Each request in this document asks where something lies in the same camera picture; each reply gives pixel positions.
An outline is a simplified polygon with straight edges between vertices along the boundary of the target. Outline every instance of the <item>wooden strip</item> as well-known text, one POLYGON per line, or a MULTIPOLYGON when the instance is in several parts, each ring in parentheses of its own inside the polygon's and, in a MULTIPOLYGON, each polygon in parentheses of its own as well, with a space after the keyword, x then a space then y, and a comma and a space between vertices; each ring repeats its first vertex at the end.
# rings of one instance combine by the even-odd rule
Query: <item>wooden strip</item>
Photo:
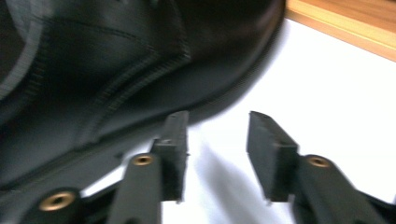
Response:
POLYGON ((380 26, 378 20, 369 20, 373 16, 350 12, 354 11, 342 11, 339 6, 330 8, 328 3, 314 6, 301 0, 289 0, 287 17, 396 62, 396 21, 389 20, 387 14, 382 16, 380 26))

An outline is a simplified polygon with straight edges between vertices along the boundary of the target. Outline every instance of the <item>black leather shoe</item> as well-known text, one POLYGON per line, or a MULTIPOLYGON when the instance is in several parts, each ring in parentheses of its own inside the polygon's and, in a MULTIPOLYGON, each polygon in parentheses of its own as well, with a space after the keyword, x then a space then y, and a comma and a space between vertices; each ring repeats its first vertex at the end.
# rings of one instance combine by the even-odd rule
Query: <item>black leather shoe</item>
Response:
POLYGON ((13 23, 0 5, 4 222, 85 188, 169 113, 199 119, 241 95, 285 1, 7 0, 13 23))

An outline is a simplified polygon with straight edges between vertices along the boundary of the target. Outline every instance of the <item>white surface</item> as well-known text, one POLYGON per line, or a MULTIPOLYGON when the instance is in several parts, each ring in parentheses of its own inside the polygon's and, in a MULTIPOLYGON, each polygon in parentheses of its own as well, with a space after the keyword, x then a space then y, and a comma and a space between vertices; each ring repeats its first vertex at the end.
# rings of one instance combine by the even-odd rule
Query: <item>white surface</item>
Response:
POLYGON ((288 20, 280 43, 239 102, 189 128, 185 200, 163 203, 163 223, 293 223, 289 204, 262 199, 246 153, 250 110, 275 119, 302 155, 327 157, 357 189, 395 200, 396 63, 288 20))

